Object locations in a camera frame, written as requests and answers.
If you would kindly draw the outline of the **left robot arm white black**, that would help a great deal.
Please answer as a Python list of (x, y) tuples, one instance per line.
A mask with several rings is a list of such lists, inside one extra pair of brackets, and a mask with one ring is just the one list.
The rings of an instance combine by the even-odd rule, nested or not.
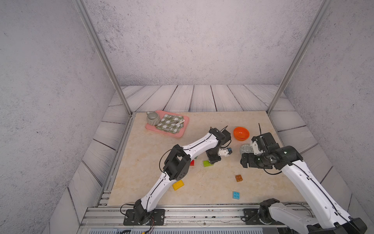
[(186, 145), (176, 144), (168, 151), (164, 166), (160, 167), (161, 176), (150, 191), (141, 199), (137, 200), (133, 206), (135, 217), (142, 220), (156, 208), (162, 196), (169, 187), (184, 178), (190, 168), (191, 161), (197, 156), (206, 152), (208, 161), (216, 163), (221, 160), (220, 151), (224, 150), (224, 145), (231, 142), (231, 133), (226, 130), (210, 128), (209, 132), (201, 139)]

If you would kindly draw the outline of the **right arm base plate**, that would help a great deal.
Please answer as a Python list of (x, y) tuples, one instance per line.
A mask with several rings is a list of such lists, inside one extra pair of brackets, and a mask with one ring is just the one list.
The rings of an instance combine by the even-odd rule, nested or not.
[(243, 209), (243, 216), (241, 217), (241, 220), (246, 225), (282, 225), (282, 223), (273, 219), (264, 221), (262, 218), (260, 218), (259, 209)]

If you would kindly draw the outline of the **pink plastic tray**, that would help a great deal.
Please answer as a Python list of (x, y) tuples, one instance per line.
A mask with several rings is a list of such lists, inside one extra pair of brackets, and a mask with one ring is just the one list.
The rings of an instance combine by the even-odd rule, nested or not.
[(170, 113), (170, 112), (166, 112), (166, 111), (162, 111), (162, 110), (157, 110), (156, 113), (159, 115), (159, 117), (161, 119), (163, 117), (165, 117), (165, 115), (179, 116), (179, 117), (183, 118), (183, 122), (181, 124), (179, 124), (180, 128), (178, 128), (178, 130), (176, 129), (176, 127), (172, 127), (171, 132), (166, 132), (164, 130), (158, 129), (156, 126), (151, 126), (148, 123), (146, 124), (146, 129), (147, 130), (157, 132), (157, 133), (161, 133), (161, 134), (165, 134), (167, 136), (176, 137), (176, 138), (180, 138), (180, 137), (183, 136), (183, 134), (184, 134), (184, 132), (185, 132), (185, 130), (186, 130), (188, 124), (189, 124), (189, 121), (190, 121), (190, 118), (188, 116), (182, 115), (182, 114), (177, 114), (177, 113)]

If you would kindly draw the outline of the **green checkered cloth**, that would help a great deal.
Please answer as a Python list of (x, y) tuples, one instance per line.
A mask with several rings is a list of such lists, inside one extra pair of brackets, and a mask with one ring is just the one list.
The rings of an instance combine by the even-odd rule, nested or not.
[(177, 134), (184, 127), (184, 123), (176, 126), (172, 126), (171, 123), (178, 122), (182, 119), (184, 119), (183, 116), (165, 114), (156, 128), (167, 133)]

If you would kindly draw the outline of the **striped ceramic cup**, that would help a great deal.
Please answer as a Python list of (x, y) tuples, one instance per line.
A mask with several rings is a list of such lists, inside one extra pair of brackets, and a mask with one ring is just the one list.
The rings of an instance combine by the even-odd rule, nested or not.
[(157, 112), (147, 112), (147, 124), (157, 126), (160, 122), (161, 119)]

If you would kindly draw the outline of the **orange plastic bowl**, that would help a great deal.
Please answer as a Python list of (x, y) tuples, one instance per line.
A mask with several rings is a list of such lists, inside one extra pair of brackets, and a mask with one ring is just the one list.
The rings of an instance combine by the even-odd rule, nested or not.
[(233, 134), (238, 141), (245, 141), (250, 137), (250, 132), (244, 127), (236, 127), (233, 130)]

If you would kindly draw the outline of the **right aluminium frame post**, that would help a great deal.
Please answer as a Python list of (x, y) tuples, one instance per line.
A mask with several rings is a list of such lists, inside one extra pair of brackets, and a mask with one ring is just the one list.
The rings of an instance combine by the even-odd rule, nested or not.
[(289, 68), (287, 69), (283, 79), (281, 80), (278, 89), (267, 109), (267, 115), (270, 116), (271, 113), (275, 110), (275, 107), (278, 104), (279, 99), (281, 98), (282, 93), (285, 91), (287, 85), (291, 81), (297, 67), (299, 66), (300, 62), (302, 61), (308, 46), (310, 45), (311, 41), (313, 40), (314, 36), (317, 34), (319, 27), (321, 26), (324, 18), (326, 17), (331, 4), (332, 0), (324, 0), (322, 1), (319, 10), (316, 13), (309, 29), (307, 30), (305, 37), (302, 40), (300, 47), (298, 48), (292, 62), (290, 63)]

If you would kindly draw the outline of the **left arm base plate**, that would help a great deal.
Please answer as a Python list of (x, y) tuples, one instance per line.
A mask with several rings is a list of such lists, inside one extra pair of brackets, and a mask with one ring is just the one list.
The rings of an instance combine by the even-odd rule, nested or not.
[(162, 226), (165, 221), (165, 209), (155, 209), (151, 212), (144, 210), (128, 209), (123, 221), (124, 226), (144, 226), (155, 225)]

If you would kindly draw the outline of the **lime long lego brick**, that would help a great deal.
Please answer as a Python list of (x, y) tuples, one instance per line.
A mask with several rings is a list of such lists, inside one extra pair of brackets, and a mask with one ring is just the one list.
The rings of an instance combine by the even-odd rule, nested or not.
[(213, 164), (210, 163), (208, 160), (205, 160), (205, 161), (203, 161), (203, 166), (204, 167), (209, 167), (209, 166), (213, 166)]

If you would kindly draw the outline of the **left aluminium frame post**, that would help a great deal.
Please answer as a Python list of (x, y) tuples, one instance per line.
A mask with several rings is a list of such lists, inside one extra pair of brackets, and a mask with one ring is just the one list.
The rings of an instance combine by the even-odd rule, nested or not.
[(84, 1), (82, 0), (73, 0), (73, 3), (75, 4), (75, 7), (80, 15), (80, 18), (84, 24), (84, 27), (86, 28), (87, 32), (88, 32), (88, 35), (98, 53), (98, 56), (101, 60), (101, 62), (103, 63), (104, 65), (104, 68), (109, 76), (109, 79), (112, 83), (112, 85), (114, 86), (114, 89), (122, 103), (122, 105), (124, 106), (125, 108), (125, 111), (126, 113), (131, 116), (132, 115), (132, 111), (128, 105), (128, 102), (125, 98), (125, 95), (123, 94), (123, 91), (119, 85), (119, 82), (118, 82), (118, 79), (116, 77), (116, 74), (111, 66), (111, 63), (105, 53), (105, 50), (104, 50), (104, 47), (98, 37), (98, 34), (94, 28), (94, 24), (92, 23), (92, 20), (89, 16), (89, 13), (86, 9), (86, 6), (84, 4)]

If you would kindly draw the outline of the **yellow long lego brick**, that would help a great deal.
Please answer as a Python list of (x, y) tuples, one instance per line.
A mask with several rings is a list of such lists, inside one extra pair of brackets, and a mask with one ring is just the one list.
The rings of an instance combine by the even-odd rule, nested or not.
[(172, 187), (174, 191), (177, 191), (178, 189), (182, 188), (184, 186), (184, 182), (182, 180), (176, 181)]

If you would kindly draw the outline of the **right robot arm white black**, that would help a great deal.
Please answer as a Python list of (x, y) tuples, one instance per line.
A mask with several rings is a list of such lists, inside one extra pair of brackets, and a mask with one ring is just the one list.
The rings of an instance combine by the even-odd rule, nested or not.
[(277, 169), (304, 197), (314, 217), (286, 207), (277, 199), (260, 203), (258, 219), (262, 224), (280, 222), (300, 234), (364, 234), (368, 228), (359, 217), (352, 217), (328, 194), (312, 174), (301, 154), (292, 146), (280, 147), (271, 133), (252, 138), (240, 147), (244, 168)]

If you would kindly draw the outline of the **brown small lego brick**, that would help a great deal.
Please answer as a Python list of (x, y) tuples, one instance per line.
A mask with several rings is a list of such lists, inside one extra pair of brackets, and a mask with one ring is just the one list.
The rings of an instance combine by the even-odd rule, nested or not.
[(235, 179), (236, 179), (237, 182), (241, 182), (241, 181), (243, 181), (243, 178), (242, 178), (241, 175), (236, 175), (236, 176), (235, 176)]

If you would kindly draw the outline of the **front aluminium rail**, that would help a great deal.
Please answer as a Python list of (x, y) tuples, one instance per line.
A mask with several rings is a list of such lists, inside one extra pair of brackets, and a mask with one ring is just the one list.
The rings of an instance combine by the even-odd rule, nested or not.
[(89, 208), (83, 216), (78, 233), (119, 234), (130, 230), (141, 234), (149, 229), (154, 234), (262, 234), (290, 233), (285, 225), (246, 225), (241, 217), (243, 209), (259, 209), (257, 204), (223, 204), (223, 205), (164, 205), (165, 221), (162, 226), (124, 226), (125, 213), (130, 206), (100, 206)]

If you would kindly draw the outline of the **aluminium frame post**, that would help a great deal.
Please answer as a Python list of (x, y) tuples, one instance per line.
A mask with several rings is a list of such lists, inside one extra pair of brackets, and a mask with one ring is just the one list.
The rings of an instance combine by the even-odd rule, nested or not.
[(313, 40), (314, 36), (317, 34), (319, 27), (321, 26), (324, 18), (326, 17), (331, 4), (332, 0), (324, 0), (322, 1), (319, 10), (316, 13), (309, 29), (307, 30), (305, 37), (302, 40), (300, 47), (298, 48), (292, 62), (290, 63), (289, 68), (287, 69), (283, 79), (281, 80), (278, 89), (267, 109), (267, 115), (270, 116), (271, 113), (275, 110), (275, 107), (278, 104), (279, 99), (281, 98), (282, 93), (285, 91), (287, 85), (291, 81), (297, 67), (299, 66), (300, 62), (302, 61), (308, 46), (310, 45), (311, 41)]
[(89, 16), (89, 13), (86, 9), (86, 6), (84, 4), (84, 1), (82, 0), (73, 0), (73, 3), (75, 4), (75, 7), (80, 15), (80, 18), (84, 24), (84, 27), (86, 28), (87, 32), (88, 32), (88, 35), (98, 53), (98, 56), (101, 60), (101, 62), (103, 63), (104, 65), (104, 68), (109, 76), (109, 79), (112, 83), (112, 85), (114, 86), (114, 89), (122, 103), (122, 105), (124, 106), (125, 108), (125, 111), (126, 113), (131, 116), (132, 115), (132, 111), (128, 105), (128, 102), (125, 98), (125, 95), (123, 94), (123, 91), (119, 85), (119, 82), (118, 82), (118, 79), (116, 77), (116, 74), (111, 66), (111, 63), (105, 53), (105, 50), (104, 50), (104, 47), (98, 37), (98, 34), (94, 28), (94, 24), (92, 23), (92, 20)]

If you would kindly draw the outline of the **cyan small lego brick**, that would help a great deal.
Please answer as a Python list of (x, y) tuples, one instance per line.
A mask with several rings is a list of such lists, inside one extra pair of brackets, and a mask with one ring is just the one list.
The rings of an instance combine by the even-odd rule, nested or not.
[(239, 192), (233, 192), (232, 193), (232, 198), (236, 199), (236, 200), (239, 200), (240, 199), (240, 193)]

